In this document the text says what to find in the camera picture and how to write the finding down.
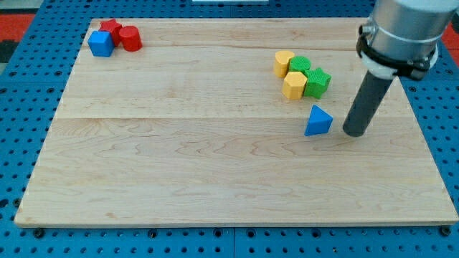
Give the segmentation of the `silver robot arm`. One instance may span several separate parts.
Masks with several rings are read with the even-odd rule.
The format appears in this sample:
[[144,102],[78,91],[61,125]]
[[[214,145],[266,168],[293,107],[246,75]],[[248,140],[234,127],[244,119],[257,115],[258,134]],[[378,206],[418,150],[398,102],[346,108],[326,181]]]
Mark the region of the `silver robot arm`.
[[359,27],[356,50],[382,80],[421,80],[438,59],[437,43],[458,10],[458,0],[377,0]]

